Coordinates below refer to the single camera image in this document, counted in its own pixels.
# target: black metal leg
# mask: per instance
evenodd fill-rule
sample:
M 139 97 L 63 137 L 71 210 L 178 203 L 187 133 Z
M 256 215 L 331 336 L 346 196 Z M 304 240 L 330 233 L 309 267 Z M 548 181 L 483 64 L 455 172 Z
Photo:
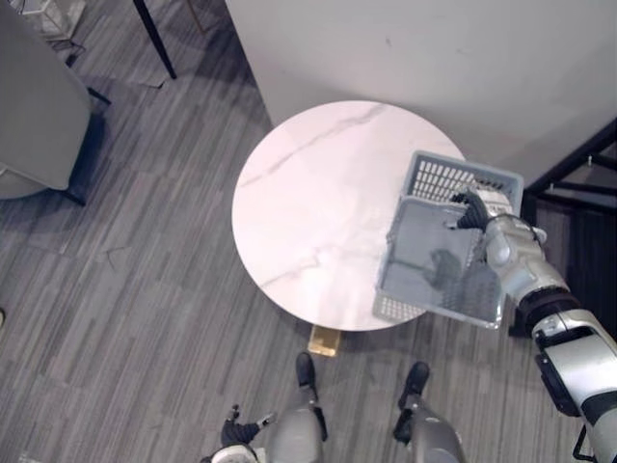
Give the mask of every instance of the black metal leg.
M 535 196 L 531 193 L 523 194 L 523 207 L 521 207 L 521 215 L 528 223 L 533 226 L 538 225 L 538 202 Z
M 112 104 L 112 102 L 109 99 L 107 99 L 107 96 L 100 94 L 92 87 L 88 87 L 88 93 L 90 94 L 90 96 L 93 96 L 96 99 L 100 99 L 103 103 L 105 103 L 108 106 Z
M 137 13 L 139 13 L 146 30 L 148 31 L 148 35 L 150 36 L 150 40 L 154 44 L 154 48 L 158 52 L 158 56 L 161 57 L 161 61 L 165 65 L 167 72 L 170 74 L 172 79 L 176 78 L 174 67 L 172 66 L 172 62 L 170 61 L 170 57 L 167 56 L 167 50 L 165 49 L 165 45 L 161 40 L 161 36 L 158 35 L 158 31 L 156 30 L 156 26 L 154 25 L 154 21 L 152 21 L 152 17 L 146 8 L 146 4 L 144 0 L 133 0 L 133 5 L 137 9 Z

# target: round table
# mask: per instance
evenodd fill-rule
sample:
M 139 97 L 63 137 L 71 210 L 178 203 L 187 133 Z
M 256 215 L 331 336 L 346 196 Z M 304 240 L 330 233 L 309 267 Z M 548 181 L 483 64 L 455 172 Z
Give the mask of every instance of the round table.
M 314 325 L 395 324 L 372 306 L 415 150 L 463 158 L 430 122 L 370 101 L 317 106 L 272 130 L 242 169 L 232 206 L 238 253 L 259 288 Z

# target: black metal frame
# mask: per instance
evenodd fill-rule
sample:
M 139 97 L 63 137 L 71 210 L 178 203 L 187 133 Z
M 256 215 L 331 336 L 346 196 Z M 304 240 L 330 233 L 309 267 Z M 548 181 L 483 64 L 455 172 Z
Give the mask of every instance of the black metal frame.
M 607 214 L 617 214 L 614 207 L 589 203 L 584 200 L 566 198 L 551 193 L 553 188 L 571 191 L 582 191 L 598 195 L 616 196 L 617 188 L 608 188 L 597 185 L 586 185 L 564 181 L 563 179 L 585 164 L 596 164 L 617 172 L 617 161 L 601 153 L 610 145 L 617 143 L 617 119 L 608 123 L 600 132 L 587 140 L 580 148 L 566 157 L 555 167 L 533 182 L 524 190 L 523 217 L 527 222 L 536 223 L 536 202 L 542 200 L 549 203 L 563 204 L 571 207 L 584 207 Z
M 165 65 L 165 69 L 170 74 L 170 77 L 172 77 L 172 79 L 176 79 L 177 76 L 175 75 L 174 66 L 172 66 L 172 61 L 167 54 L 165 44 L 161 40 L 161 36 L 159 36 L 158 34 L 158 30 L 156 29 L 156 25 L 152 20 L 152 16 L 150 16 L 148 7 L 146 7 L 146 3 L 144 3 L 144 0 L 133 0 L 133 5 L 135 5 L 135 9 L 137 10 L 139 17 L 142 19 L 142 22 L 144 23 L 144 27 L 146 27 L 146 31 L 148 32 L 150 40 L 152 41 L 154 48 L 156 48 L 156 52 L 161 58 L 163 65 Z

